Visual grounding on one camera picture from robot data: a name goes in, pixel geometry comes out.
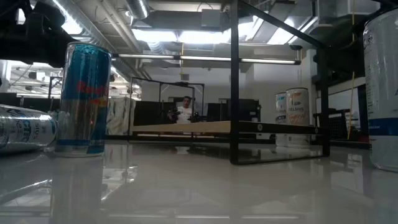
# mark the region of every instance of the person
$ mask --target person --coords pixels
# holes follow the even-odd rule
[[[190,124],[191,123],[191,121],[189,120],[192,115],[192,108],[190,107],[191,100],[192,100],[192,98],[190,98],[189,96],[184,96],[183,101],[182,101],[182,106],[179,106],[177,108],[177,111],[179,112],[177,124]]]

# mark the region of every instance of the table surface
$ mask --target table surface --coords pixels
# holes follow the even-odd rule
[[[233,166],[227,144],[125,143],[103,157],[0,157],[0,223],[398,223],[398,174],[369,151]]]

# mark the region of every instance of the red bull can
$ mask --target red bull can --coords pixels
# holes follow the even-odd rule
[[[55,153],[67,157],[104,152],[111,53],[97,45],[68,44]]]

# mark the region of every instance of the white container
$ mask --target white container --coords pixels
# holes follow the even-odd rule
[[[291,88],[286,90],[286,115],[287,124],[309,126],[310,125],[310,107],[308,89]],[[306,134],[289,134],[287,136],[287,146],[308,149],[310,147],[310,136]]]
[[[48,146],[56,130],[54,119],[47,113],[0,105],[0,153]]]
[[[275,96],[275,124],[287,124],[286,122],[286,93],[277,93]],[[276,134],[275,143],[277,146],[287,146],[287,135]]]
[[[363,33],[369,141],[373,164],[398,172],[398,9],[366,24]]]

